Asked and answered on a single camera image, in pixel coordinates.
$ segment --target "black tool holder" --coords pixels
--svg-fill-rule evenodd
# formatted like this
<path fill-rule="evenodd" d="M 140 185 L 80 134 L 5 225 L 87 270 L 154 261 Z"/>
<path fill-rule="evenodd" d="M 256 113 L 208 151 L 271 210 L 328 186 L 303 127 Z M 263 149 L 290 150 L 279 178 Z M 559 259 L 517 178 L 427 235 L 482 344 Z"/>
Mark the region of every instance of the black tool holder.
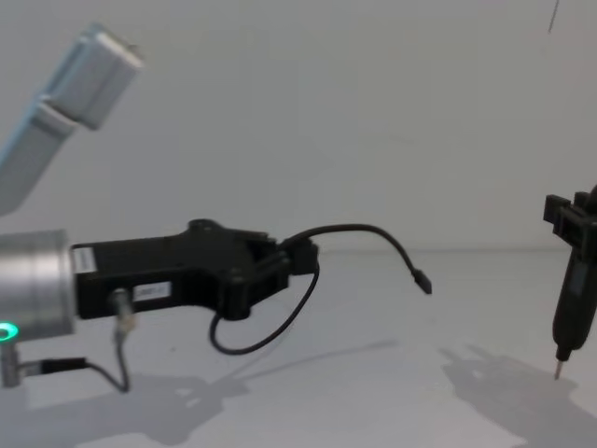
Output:
<path fill-rule="evenodd" d="M 587 340 L 597 309 L 597 187 L 573 202 L 548 196 L 543 219 L 572 247 L 553 321 L 556 358 L 567 361 Z"/>
<path fill-rule="evenodd" d="M 267 233 L 225 229 L 205 219 L 175 236 L 76 245 L 91 253 L 92 269 L 76 275 L 77 313 L 82 319 L 114 315 L 107 298 L 131 292 L 135 312 L 198 305 L 227 320 L 246 319 L 251 307 L 288 287 L 290 275 L 314 273 L 318 248 L 302 240 L 280 250 Z M 155 299 L 139 287 L 164 285 Z"/>

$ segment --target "green status light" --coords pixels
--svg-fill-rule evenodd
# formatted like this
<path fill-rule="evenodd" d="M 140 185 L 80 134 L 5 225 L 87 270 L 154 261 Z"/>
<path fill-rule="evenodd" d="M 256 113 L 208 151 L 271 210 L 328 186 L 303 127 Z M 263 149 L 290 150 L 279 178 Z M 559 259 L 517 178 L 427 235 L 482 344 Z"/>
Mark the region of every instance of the green status light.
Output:
<path fill-rule="evenodd" d="M 14 339 L 19 334 L 19 327 L 10 322 L 0 322 L 0 343 Z"/>

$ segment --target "black mount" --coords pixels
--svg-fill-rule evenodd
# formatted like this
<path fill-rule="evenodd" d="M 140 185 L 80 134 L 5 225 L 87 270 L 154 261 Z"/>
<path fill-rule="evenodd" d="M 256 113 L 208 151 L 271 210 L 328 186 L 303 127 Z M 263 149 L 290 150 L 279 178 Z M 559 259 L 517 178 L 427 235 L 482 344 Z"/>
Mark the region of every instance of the black mount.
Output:
<path fill-rule="evenodd" d="M 96 268 L 76 275 L 82 319 L 113 315 L 107 298 L 119 288 L 131 292 L 135 312 L 197 305 L 227 320 L 246 319 L 253 305 L 287 288 L 290 275 L 314 273 L 318 257 L 309 239 L 280 250 L 267 233 L 225 229 L 207 219 L 191 221 L 175 236 L 77 249 L 91 253 Z M 154 285 L 160 291 L 151 294 Z"/>
<path fill-rule="evenodd" d="M 597 261 L 597 187 L 591 193 L 578 192 L 573 203 L 549 195 L 543 219 L 553 224 L 553 232 L 575 249 L 582 261 Z"/>

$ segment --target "silver cylindrical joint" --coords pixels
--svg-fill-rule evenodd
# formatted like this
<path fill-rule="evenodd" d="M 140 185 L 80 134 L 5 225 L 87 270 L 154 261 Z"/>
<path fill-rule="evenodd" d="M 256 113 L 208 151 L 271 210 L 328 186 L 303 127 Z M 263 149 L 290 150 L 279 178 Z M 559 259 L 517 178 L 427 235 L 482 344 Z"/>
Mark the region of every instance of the silver cylindrical joint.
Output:
<path fill-rule="evenodd" d="M 0 322 L 15 341 L 74 332 L 74 276 L 64 231 L 0 235 Z"/>

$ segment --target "pen tip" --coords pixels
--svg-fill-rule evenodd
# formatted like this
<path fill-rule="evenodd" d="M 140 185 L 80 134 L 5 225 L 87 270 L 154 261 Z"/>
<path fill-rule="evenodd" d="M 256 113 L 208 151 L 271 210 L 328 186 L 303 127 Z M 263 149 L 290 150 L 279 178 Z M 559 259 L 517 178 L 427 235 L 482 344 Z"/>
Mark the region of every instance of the pen tip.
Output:
<path fill-rule="evenodd" d="M 560 376 L 562 375 L 562 367 L 563 367 L 563 361 L 558 361 L 558 365 L 556 366 L 556 373 L 555 373 L 555 375 L 553 375 L 553 377 L 556 380 L 559 380 Z"/>

